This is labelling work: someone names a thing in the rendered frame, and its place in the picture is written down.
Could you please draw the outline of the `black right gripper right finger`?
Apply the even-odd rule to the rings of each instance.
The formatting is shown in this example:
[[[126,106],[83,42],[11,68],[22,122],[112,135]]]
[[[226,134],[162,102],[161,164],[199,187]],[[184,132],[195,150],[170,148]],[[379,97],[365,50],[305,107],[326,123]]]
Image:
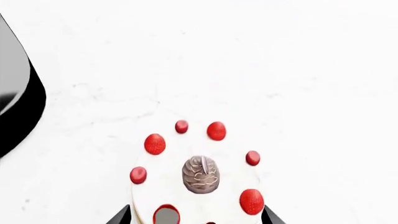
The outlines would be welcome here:
[[[286,224],[267,205],[261,215],[262,224]]]

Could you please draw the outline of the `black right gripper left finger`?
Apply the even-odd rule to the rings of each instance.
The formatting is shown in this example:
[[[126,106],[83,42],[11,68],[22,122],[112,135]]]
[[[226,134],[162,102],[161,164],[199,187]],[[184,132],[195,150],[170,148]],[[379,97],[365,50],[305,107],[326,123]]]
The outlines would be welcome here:
[[[131,224],[131,209],[130,209],[130,205],[126,205],[125,207],[123,207],[106,224]]]

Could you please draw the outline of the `silver stand mixer bowl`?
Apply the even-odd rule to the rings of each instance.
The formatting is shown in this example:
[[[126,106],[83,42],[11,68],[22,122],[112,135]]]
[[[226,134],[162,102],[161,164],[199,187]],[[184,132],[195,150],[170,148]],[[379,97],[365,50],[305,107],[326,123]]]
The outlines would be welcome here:
[[[0,14],[0,115],[12,108],[27,88],[29,58]]]

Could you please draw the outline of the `white strawberry-topped cake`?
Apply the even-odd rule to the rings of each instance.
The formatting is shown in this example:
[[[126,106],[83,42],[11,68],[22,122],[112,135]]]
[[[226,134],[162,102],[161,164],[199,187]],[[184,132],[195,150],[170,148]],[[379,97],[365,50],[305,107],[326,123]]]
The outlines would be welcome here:
[[[134,224],[261,224],[264,200],[251,150],[231,119],[191,120],[168,110],[135,124]]]

